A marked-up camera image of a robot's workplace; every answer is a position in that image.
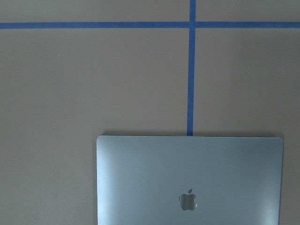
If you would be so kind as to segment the grey closed laptop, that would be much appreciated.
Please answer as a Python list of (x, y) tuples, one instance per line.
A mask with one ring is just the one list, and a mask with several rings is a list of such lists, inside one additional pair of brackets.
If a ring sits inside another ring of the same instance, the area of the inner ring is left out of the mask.
[(265, 137), (97, 138), (100, 225), (277, 225), (284, 142)]

